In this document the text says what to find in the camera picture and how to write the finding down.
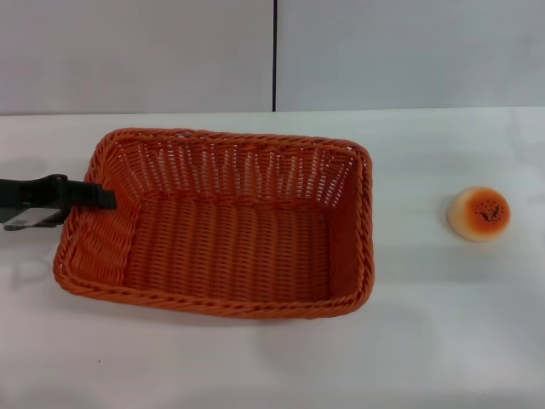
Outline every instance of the white label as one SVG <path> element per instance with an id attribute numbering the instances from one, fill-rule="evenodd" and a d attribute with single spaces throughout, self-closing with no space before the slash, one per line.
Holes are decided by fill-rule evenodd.
<path id="1" fill-rule="evenodd" d="M 42 220 L 51 217 L 59 212 L 59 209 L 44 209 L 40 207 L 31 207 L 18 214 L 13 219 L 8 220 L 4 226 L 34 226 Z"/>

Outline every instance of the white table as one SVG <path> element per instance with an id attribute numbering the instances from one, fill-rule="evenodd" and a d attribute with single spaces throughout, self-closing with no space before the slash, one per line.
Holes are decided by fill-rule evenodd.
<path id="1" fill-rule="evenodd" d="M 376 286 L 356 313 L 258 322 L 75 297 L 60 229 L 0 233 L 2 409 L 545 407 L 545 108 L 0 118 L 0 177 L 81 179 L 126 126 L 321 135 L 374 160 Z M 489 185 L 476 245 L 448 198 Z"/>

